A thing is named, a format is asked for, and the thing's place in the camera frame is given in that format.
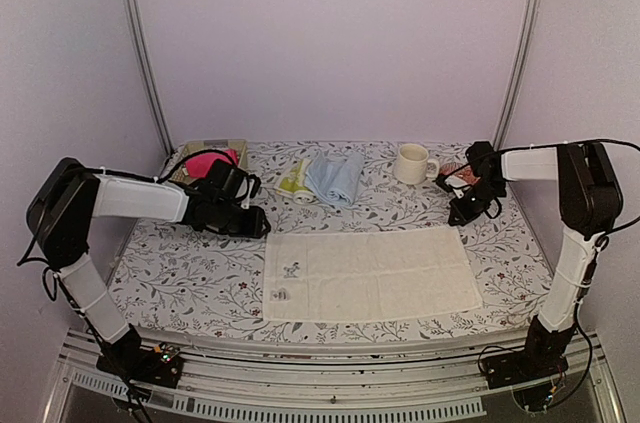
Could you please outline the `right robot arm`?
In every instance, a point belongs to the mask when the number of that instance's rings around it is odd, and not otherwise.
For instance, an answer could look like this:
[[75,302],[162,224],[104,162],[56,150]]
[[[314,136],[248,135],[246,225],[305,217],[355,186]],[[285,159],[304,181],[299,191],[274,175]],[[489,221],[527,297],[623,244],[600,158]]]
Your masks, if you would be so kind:
[[451,182],[454,171],[441,173],[437,185],[453,194],[448,223],[464,226],[488,214],[518,181],[557,184],[563,239],[549,293],[532,319],[517,370],[537,379],[559,359],[577,329],[576,314],[588,293],[597,255],[606,245],[622,212],[623,196],[601,140],[496,150],[487,141],[466,151],[466,168],[475,183]]

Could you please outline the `cream towel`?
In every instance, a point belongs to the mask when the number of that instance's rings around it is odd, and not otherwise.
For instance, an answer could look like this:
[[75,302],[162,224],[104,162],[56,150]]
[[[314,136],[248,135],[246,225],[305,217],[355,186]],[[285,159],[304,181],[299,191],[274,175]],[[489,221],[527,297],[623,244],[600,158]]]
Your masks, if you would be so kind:
[[378,323],[481,305],[452,227],[267,239],[262,316],[269,322]]

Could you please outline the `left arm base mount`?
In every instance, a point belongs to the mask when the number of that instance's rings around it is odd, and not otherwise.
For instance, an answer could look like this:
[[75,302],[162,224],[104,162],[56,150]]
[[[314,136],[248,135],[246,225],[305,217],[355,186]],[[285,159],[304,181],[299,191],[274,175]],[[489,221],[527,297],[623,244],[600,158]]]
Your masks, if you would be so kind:
[[181,356],[168,357],[163,352],[144,349],[139,344],[133,346],[109,345],[107,354],[101,353],[96,367],[98,370],[126,381],[135,381],[176,389],[182,376],[184,359]]

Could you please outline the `pink towel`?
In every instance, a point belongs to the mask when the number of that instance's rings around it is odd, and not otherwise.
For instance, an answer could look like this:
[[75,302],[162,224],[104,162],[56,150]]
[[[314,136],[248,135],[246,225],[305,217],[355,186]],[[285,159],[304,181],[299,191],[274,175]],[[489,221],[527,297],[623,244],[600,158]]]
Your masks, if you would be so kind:
[[213,164],[222,160],[228,163],[232,160],[235,164],[239,162],[237,151],[231,148],[223,149],[222,153],[203,153],[190,157],[185,163],[185,174],[191,178],[199,179],[207,176]]

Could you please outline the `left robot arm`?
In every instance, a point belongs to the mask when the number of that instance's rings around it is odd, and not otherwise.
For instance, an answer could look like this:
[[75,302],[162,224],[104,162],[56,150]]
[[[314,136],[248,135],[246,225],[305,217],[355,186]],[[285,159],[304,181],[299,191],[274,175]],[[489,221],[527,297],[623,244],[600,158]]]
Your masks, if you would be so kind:
[[[265,211],[251,204],[259,177],[218,159],[202,178],[173,180],[174,172],[147,177],[89,168],[75,158],[58,162],[26,210],[32,239],[20,259],[44,264],[128,377],[148,369],[141,338],[109,294],[90,256],[90,235],[101,221],[176,224],[224,237],[263,239],[271,230]],[[33,250],[40,250],[38,257]]]

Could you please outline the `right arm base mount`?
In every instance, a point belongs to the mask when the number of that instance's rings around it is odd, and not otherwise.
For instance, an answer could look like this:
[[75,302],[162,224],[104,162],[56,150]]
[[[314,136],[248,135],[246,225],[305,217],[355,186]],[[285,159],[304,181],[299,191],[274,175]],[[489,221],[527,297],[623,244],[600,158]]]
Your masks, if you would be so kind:
[[529,413],[550,408],[569,368],[564,356],[540,363],[528,358],[524,350],[499,345],[485,347],[477,366],[489,389],[511,388],[516,405]]

